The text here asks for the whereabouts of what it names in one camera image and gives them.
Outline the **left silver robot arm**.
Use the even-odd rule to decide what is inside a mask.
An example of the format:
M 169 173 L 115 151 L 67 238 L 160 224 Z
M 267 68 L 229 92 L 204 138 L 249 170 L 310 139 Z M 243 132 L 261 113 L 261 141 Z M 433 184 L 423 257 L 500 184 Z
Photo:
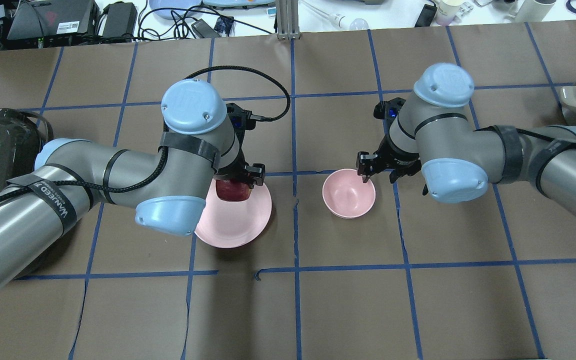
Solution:
M 242 132 L 215 87 L 180 80 L 160 103 L 165 124 L 158 153 L 57 138 L 37 155 L 34 171 L 0 192 L 0 289 L 97 203 L 135 209 L 135 223 L 175 236 L 198 226 L 214 180 L 252 189 L 266 167 L 248 164 Z

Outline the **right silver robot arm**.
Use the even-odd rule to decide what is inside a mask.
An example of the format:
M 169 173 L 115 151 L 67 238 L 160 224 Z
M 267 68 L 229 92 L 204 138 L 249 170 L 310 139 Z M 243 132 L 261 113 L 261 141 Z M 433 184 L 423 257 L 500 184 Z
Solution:
M 475 129 L 466 116 L 474 93 L 470 74 L 457 64 L 435 63 L 407 99 L 375 106 L 388 130 L 378 149 L 359 152 L 364 183 L 390 171 L 390 182 L 421 173 L 423 194 L 446 204 L 469 202 L 491 184 L 528 182 L 576 217 L 576 126 Z

